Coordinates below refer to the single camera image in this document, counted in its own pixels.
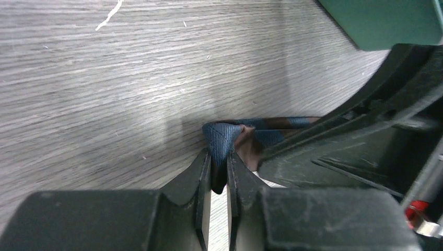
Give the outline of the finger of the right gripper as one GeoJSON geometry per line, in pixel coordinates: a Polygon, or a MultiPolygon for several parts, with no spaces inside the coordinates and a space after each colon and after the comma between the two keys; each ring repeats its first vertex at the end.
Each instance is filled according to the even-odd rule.
{"type": "Polygon", "coordinates": [[[397,44],[344,104],[265,151],[260,177],[286,187],[374,187],[400,200],[442,139],[442,46],[397,44]]]}

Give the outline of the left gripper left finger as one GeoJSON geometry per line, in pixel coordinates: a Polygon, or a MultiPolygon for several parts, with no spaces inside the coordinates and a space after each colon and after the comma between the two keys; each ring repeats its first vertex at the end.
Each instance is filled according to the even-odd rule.
{"type": "Polygon", "coordinates": [[[18,207],[1,250],[207,250],[211,156],[155,190],[38,191],[18,207]]]}

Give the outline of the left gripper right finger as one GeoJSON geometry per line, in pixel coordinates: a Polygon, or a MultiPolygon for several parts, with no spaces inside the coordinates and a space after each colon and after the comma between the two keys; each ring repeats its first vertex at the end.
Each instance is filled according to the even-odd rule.
{"type": "Polygon", "coordinates": [[[421,250],[386,192],[272,188],[227,158],[230,250],[421,250]]]}

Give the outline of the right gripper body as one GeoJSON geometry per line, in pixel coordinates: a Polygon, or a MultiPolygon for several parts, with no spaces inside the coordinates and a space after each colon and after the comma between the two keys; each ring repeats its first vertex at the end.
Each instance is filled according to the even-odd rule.
{"type": "Polygon", "coordinates": [[[421,250],[442,250],[442,141],[402,201],[421,250]]]}

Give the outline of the navy brown striped tie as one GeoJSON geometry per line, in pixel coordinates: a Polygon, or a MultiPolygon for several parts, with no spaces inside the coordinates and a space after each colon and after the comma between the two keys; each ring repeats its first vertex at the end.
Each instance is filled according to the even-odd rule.
{"type": "Polygon", "coordinates": [[[203,125],[211,154],[211,187],[221,194],[227,184],[227,159],[236,153],[245,166],[257,172],[265,149],[283,142],[319,120],[319,117],[274,117],[219,120],[203,125]]]}

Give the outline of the green divided tray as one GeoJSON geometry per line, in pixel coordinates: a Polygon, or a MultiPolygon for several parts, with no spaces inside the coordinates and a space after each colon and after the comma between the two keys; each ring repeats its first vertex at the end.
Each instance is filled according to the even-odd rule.
{"type": "Polygon", "coordinates": [[[363,51],[442,44],[442,1],[320,1],[363,51]]]}

